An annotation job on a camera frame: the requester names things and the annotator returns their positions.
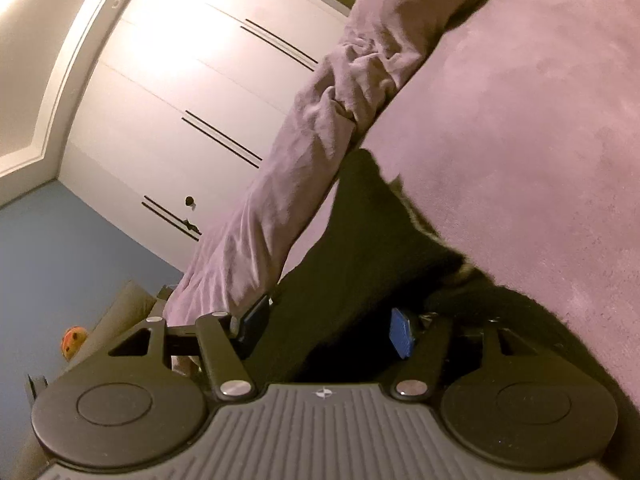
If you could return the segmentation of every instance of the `silver rivet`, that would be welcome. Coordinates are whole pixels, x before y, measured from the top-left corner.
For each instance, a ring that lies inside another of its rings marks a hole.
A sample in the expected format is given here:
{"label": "silver rivet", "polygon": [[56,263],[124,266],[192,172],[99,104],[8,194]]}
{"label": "silver rivet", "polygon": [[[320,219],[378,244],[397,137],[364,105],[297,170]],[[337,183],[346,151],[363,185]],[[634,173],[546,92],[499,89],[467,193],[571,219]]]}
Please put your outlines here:
{"label": "silver rivet", "polygon": [[229,323],[229,332],[232,335],[236,336],[240,332],[240,320],[236,316],[231,317],[231,322]]}
{"label": "silver rivet", "polygon": [[430,327],[431,323],[433,323],[433,320],[437,317],[438,314],[436,312],[427,312],[426,314],[420,314],[420,316],[418,316],[420,322],[422,323],[422,328],[425,330]]}
{"label": "silver rivet", "polygon": [[222,383],[220,391],[227,397],[240,397],[248,394],[251,391],[251,384],[242,380],[231,380],[226,383]]}
{"label": "silver rivet", "polygon": [[422,381],[408,379],[396,384],[396,392],[405,397],[418,397],[424,395],[429,388]]}

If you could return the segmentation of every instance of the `round black foot pad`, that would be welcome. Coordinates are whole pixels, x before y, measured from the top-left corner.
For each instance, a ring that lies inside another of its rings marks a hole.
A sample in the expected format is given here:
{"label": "round black foot pad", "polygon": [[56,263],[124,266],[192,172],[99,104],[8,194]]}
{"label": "round black foot pad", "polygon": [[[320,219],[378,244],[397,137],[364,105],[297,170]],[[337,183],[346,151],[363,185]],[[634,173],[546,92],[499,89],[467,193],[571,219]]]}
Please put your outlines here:
{"label": "round black foot pad", "polygon": [[523,470],[564,469],[597,458],[616,429],[608,391],[560,359],[504,357],[444,393],[447,429],[472,452]]}
{"label": "round black foot pad", "polygon": [[122,426],[145,415],[152,402],[149,392],[135,384],[101,384],[78,399],[78,413],[98,426]]}

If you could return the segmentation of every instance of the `blue clip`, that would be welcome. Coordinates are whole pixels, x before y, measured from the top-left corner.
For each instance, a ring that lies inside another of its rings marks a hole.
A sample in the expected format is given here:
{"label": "blue clip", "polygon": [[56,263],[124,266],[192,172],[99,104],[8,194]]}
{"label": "blue clip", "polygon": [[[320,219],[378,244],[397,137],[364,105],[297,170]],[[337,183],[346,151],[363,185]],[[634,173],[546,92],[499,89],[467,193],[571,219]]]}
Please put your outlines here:
{"label": "blue clip", "polygon": [[389,339],[391,339],[391,343],[401,359],[411,357],[415,346],[415,337],[412,334],[411,321],[406,314],[397,308],[391,310]]}

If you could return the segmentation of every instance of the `ceiling trim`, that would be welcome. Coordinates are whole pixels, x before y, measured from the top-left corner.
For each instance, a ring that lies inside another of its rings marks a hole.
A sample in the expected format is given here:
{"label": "ceiling trim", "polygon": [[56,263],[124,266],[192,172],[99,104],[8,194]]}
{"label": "ceiling trim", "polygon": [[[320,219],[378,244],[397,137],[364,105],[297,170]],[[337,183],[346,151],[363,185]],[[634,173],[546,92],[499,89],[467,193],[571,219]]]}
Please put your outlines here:
{"label": "ceiling trim", "polygon": [[84,0],[51,71],[30,145],[0,156],[0,206],[58,175],[84,87],[127,2]]}

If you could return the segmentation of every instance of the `blue wall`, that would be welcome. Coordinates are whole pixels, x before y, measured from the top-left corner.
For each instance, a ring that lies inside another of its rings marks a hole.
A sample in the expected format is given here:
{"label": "blue wall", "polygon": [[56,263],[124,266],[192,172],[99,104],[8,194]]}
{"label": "blue wall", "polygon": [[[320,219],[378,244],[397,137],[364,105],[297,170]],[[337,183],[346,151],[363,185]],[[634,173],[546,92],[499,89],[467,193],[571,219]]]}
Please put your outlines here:
{"label": "blue wall", "polygon": [[155,294],[180,276],[59,182],[0,208],[0,478],[29,423],[25,374],[55,378],[64,331],[91,329],[127,280]]}

